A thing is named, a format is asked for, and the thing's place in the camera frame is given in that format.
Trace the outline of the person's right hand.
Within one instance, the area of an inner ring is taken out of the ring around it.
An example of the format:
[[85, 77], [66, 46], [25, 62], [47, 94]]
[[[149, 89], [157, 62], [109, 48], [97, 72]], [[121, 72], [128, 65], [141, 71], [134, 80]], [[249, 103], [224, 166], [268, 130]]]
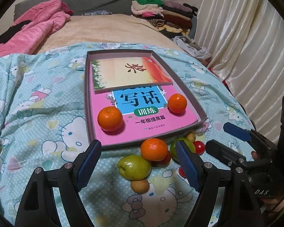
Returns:
[[268, 218], [277, 216], [284, 209], [284, 165], [279, 152], [273, 156], [271, 164], [269, 175], [275, 196], [261, 198], [266, 205], [264, 216]]

